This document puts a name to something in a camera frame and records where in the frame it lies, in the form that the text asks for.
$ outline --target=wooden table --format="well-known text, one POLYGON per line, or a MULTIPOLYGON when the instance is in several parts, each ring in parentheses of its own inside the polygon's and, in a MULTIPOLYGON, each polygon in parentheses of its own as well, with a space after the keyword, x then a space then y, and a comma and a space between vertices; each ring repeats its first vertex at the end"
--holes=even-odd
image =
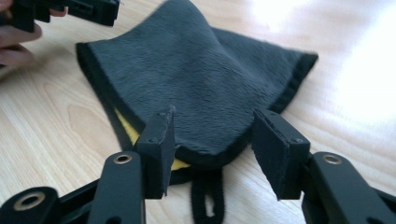
MULTIPOLYGON (((162 1, 122 1, 114 28, 67 16, 39 23, 35 63, 1 71, 0 204, 36 186, 59 194, 98 178, 120 150, 81 73, 75 45, 121 35, 162 1)), ((311 151, 347 157, 370 185, 396 195, 394 1, 192 1, 212 26, 313 50, 319 61, 282 114, 311 151)), ((304 223, 300 201, 277 202, 251 150, 224 169, 225 223, 304 223)), ((190 184, 147 201, 148 223, 191 223, 190 184)))

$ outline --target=finger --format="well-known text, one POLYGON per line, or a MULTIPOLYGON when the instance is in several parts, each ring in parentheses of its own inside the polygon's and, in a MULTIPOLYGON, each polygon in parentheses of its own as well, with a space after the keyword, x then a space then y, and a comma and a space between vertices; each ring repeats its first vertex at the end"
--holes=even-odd
POLYGON ((12 0, 0 0, 0 11, 8 9, 12 5, 12 0))
POLYGON ((41 28, 35 24, 33 33, 24 32, 12 26, 0 27, 0 48, 14 46, 22 42, 32 41, 42 36, 41 28))
POLYGON ((51 16, 54 16, 54 17, 63 17, 63 16, 65 16, 65 15, 67 14, 67 8, 64 7, 64 10, 63 10, 63 11, 57 11, 57 10, 54 10, 54 9, 50 9, 49 12, 50 12, 50 15, 51 15, 51 16))
POLYGON ((34 55, 22 45, 0 49, 0 64, 9 66, 21 66, 31 63, 34 55))

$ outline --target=yellow fabric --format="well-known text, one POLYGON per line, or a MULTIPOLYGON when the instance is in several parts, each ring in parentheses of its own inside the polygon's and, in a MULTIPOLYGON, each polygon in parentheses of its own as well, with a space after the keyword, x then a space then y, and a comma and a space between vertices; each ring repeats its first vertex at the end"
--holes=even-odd
MULTIPOLYGON (((132 127, 132 125, 128 122, 128 120, 126 120, 126 118, 120 113, 120 111, 117 108, 115 108, 114 110, 122 124, 122 127, 125 129, 125 132, 128 134, 131 143, 134 144, 137 141, 137 138, 139 137, 140 134, 134 129, 134 127, 132 127)), ((174 163, 172 164, 171 170, 175 171, 187 167, 190 167, 190 165, 187 164, 186 162, 178 159, 174 159, 174 163)))

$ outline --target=metal grommet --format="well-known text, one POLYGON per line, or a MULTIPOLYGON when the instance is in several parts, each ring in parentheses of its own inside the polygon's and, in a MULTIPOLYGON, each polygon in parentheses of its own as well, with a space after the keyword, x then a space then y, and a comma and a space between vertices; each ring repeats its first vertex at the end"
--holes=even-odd
POLYGON ((116 157, 114 159, 114 162, 116 164, 124 164, 124 163, 127 163, 128 161, 131 161, 131 160, 132 160, 132 156, 124 154, 124 155, 119 155, 118 157, 116 157))
POLYGON ((39 204, 41 204, 45 198, 46 198, 46 195, 41 191, 28 193, 28 194, 24 195, 23 197, 19 198, 14 203, 14 210, 15 211, 24 211, 24 210, 34 208, 34 207, 38 206, 39 204))
POLYGON ((334 164, 334 165, 339 165, 341 163, 343 163, 343 161, 341 161, 341 159, 337 156, 331 155, 331 154, 326 154, 323 155, 322 159, 330 164, 334 164))

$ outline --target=black plastic arm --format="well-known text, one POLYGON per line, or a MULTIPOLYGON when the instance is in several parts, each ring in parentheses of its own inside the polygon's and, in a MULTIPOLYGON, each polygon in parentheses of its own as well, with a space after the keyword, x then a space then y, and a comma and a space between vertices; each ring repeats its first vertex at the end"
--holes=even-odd
POLYGON ((119 12, 119 0, 15 0, 9 11, 3 13, 2 23, 26 32, 35 30, 35 20, 50 22, 50 9, 64 11, 86 21, 113 26, 119 12))
POLYGON ((56 189, 27 189, 0 208, 1 224, 146 223, 145 199, 166 193, 175 157, 175 109, 151 117, 136 151, 107 158, 101 177, 58 197, 56 189))
POLYGON ((252 149, 279 200, 299 199, 307 223, 396 223, 396 199, 371 188, 354 166, 309 141, 278 114, 255 111, 252 149))

